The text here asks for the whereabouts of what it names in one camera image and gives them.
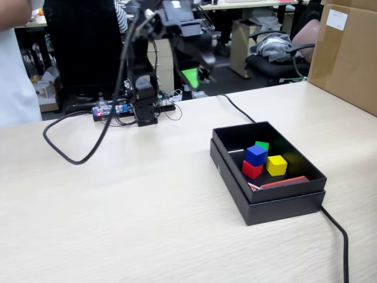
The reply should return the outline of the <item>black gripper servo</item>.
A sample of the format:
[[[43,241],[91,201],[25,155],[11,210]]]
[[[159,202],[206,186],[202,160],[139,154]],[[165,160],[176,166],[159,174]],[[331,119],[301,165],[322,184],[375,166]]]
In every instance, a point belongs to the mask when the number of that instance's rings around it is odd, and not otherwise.
[[[216,63],[212,35],[202,34],[201,21],[179,22],[179,29],[181,35],[170,37],[174,69],[185,85],[196,90],[199,87],[199,64],[213,68]]]

